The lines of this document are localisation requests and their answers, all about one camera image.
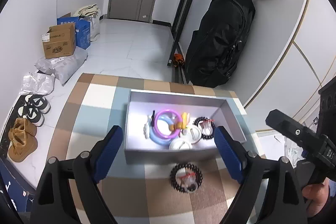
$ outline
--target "black backpack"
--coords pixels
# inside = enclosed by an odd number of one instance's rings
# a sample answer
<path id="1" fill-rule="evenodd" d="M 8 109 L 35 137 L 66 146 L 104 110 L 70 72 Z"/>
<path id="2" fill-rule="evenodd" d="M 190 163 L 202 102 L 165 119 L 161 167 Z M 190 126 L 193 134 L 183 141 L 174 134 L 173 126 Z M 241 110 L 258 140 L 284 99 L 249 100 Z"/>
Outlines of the black backpack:
<path id="1" fill-rule="evenodd" d="M 185 57 L 193 85 L 225 84 L 237 67 L 254 18 L 252 0 L 212 0 Z"/>

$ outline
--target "open gift box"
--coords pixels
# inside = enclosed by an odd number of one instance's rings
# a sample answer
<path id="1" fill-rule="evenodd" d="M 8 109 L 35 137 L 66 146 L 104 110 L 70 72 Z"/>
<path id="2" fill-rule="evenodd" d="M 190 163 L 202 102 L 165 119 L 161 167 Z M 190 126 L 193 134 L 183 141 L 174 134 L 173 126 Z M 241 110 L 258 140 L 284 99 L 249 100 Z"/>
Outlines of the open gift box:
<path id="1" fill-rule="evenodd" d="M 190 123 L 197 117 L 208 117 L 216 126 L 224 126 L 232 138 L 246 142 L 245 135 L 225 98 L 131 90 L 125 127 L 124 149 L 128 164 L 168 164 L 174 162 L 209 160 L 219 156 L 214 139 L 201 139 L 189 150 L 169 150 L 144 135 L 144 125 L 153 110 L 172 109 L 190 113 Z"/>

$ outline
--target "brown boot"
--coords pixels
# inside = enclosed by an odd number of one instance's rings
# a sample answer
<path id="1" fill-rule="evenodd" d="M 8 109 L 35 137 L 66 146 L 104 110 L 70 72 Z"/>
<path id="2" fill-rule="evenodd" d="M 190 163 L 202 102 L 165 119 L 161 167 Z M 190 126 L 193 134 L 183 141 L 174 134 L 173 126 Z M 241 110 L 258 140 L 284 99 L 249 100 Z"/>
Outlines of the brown boot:
<path id="1" fill-rule="evenodd" d="M 28 134 L 33 137 L 36 136 L 37 128 L 34 126 L 28 119 L 25 118 L 16 118 L 13 128 L 11 128 L 8 132 L 8 137 L 11 140 L 13 138 L 13 131 L 22 132 L 26 131 Z"/>
<path id="2" fill-rule="evenodd" d="M 11 128 L 8 136 L 12 142 L 12 146 L 8 150 L 8 156 L 14 162 L 23 161 L 37 148 L 37 140 L 35 137 L 29 135 L 24 130 Z"/>

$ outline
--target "black beaded ring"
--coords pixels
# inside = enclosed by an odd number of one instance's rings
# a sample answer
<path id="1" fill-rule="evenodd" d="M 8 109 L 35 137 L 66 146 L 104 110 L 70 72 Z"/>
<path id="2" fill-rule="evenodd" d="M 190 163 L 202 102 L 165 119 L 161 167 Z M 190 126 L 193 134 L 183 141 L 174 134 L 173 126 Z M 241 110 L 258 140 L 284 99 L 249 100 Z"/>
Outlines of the black beaded ring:
<path id="1" fill-rule="evenodd" d="M 200 171 L 200 169 L 193 164 L 190 163 L 182 163 L 182 164 L 178 164 L 176 165 L 172 171 L 170 172 L 170 184 L 173 186 L 173 188 L 181 193 L 187 193 L 187 191 L 185 190 L 184 187 L 182 187 L 181 185 L 179 185 L 176 181 L 176 174 L 177 172 L 182 169 L 182 168 L 188 168 L 190 170 L 192 170 L 193 172 L 195 172 L 196 174 L 196 183 L 197 183 L 197 187 L 199 188 L 203 182 L 203 174 Z M 189 186 L 188 188 L 189 192 L 194 192 L 196 190 L 195 185 Z"/>
<path id="2" fill-rule="evenodd" d="M 203 122 L 203 121 L 206 121 L 206 120 L 209 120 L 209 118 L 207 118 L 207 117 L 199 117 L 199 118 L 197 118 L 194 121 L 194 125 L 198 126 L 198 124 L 200 122 Z M 213 138 L 214 133 L 215 133 L 215 128 L 216 128 L 215 124 L 213 122 L 211 122 L 211 127 L 212 127 L 212 133 L 211 133 L 211 135 L 204 135 L 203 132 L 202 132 L 202 139 L 204 139 L 204 140 L 210 140 L 210 139 Z"/>

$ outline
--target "checkered tablecloth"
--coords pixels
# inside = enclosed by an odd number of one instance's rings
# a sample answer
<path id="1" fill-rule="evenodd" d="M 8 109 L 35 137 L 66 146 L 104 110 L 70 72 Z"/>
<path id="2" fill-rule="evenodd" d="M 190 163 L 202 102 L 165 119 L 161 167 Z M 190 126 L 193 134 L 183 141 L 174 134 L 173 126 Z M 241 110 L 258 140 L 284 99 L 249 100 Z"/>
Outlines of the checkered tablecloth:
<path id="1" fill-rule="evenodd" d="M 245 148 L 263 154 L 258 137 L 249 129 L 246 112 L 234 92 L 84 73 L 62 110 L 47 158 L 75 158 L 82 151 L 91 150 L 113 125 L 124 130 L 130 89 L 224 97 L 246 136 Z M 203 184 L 195 193 L 179 193 L 168 179 L 174 165 L 127 165 L 121 145 L 108 176 L 98 188 L 119 224 L 219 223 L 239 184 L 231 179 L 222 159 L 195 164 L 203 173 Z M 71 181 L 71 190 L 82 223 L 88 223 L 74 181 Z M 250 221 L 256 221 L 255 210 Z"/>

